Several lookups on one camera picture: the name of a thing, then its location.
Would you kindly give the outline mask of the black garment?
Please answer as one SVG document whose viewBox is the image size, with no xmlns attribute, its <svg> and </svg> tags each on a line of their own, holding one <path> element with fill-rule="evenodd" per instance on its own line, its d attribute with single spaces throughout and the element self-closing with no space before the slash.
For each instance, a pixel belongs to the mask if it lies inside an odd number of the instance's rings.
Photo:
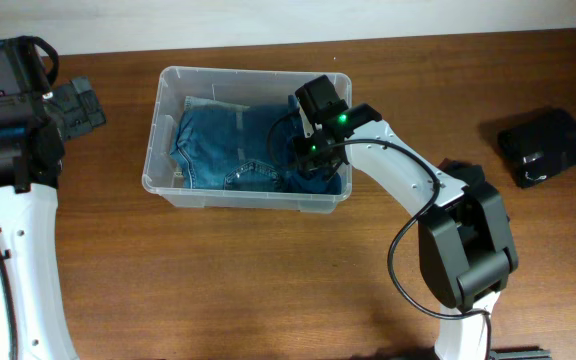
<svg viewBox="0 0 576 360">
<path fill-rule="evenodd" d="M 481 165 L 444 159 L 440 163 L 439 169 L 447 175 L 463 181 L 468 187 L 478 187 L 486 182 Z"/>
<path fill-rule="evenodd" d="M 526 114 L 524 121 L 500 131 L 497 143 L 522 189 L 576 166 L 576 120 L 562 108 Z"/>
</svg>

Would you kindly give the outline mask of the light blue jeans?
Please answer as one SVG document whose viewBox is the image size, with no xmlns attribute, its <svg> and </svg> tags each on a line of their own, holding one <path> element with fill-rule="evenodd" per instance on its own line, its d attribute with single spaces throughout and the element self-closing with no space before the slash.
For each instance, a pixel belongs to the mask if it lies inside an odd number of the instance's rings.
<svg viewBox="0 0 576 360">
<path fill-rule="evenodd" d="M 232 104 L 227 102 L 221 102 L 213 99 L 199 98 L 194 96 L 186 96 L 184 100 L 184 110 L 190 111 L 193 109 L 199 109 L 203 107 L 215 107 L 219 109 L 226 109 L 235 112 L 243 112 L 248 109 L 246 105 Z"/>
</svg>

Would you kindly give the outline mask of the teal blue garment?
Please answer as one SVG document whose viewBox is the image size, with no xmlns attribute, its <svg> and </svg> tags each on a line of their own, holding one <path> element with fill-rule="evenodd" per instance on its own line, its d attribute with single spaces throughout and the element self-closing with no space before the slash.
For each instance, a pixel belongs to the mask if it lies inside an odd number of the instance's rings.
<svg viewBox="0 0 576 360">
<path fill-rule="evenodd" d="M 293 140 L 304 138 L 303 119 L 298 100 L 294 95 L 288 96 L 289 117 L 279 125 L 279 145 L 277 159 L 288 165 L 296 160 Z M 297 168 L 284 170 L 283 191 L 287 193 L 339 195 L 341 178 L 332 168 L 320 168 L 309 172 Z"/>
</svg>

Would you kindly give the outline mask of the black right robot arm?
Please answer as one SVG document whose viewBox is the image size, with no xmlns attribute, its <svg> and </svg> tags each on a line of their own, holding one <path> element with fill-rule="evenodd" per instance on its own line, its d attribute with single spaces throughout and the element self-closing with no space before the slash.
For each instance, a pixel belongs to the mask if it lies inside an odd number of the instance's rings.
<svg viewBox="0 0 576 360">
<path fill-rule="evenodd" d="M 295 93 L 312 131 L 296 141 L 295 165 L 315 170 L 342 162 L 367 174 L 411 216 L 387 252 L 389 277 L 402 297 L 440 322 L 436 359 L 491 359 L 491 313 L 519 258 L 501 194 L 481 167 L 439 169 L 405 144 L 367 104 L 350 107 L 327 76 Z M 418 230 L 419 265 L 440 303 L 415 301 L 394 269 L 397 246 Z"/>
</svg>

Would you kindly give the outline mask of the dark blue jeans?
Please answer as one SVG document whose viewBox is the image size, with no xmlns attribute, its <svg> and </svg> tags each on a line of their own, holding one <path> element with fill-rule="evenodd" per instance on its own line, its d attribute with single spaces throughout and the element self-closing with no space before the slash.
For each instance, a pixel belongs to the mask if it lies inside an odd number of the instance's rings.
<svg viewBox="0 0 576 360">
<path fill-rule="evenodd" d="M 290 191 L 291 140 L 303 133 L 296 100 L 234 109 L 186 110 L 170 149 L 188 189 Z"/>
</svg>

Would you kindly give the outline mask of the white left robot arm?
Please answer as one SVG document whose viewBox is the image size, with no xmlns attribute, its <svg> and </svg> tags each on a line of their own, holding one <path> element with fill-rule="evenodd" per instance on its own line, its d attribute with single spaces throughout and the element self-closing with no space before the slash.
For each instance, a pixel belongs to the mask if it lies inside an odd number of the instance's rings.
<svg viewBox="0 0 576 360">
<path fill-rule="evenodd" d="M 0 97 L 0 359 L 75 359 L 56 256 L 64 144 L 105 124 L 87 77 Z"/>
</svg>

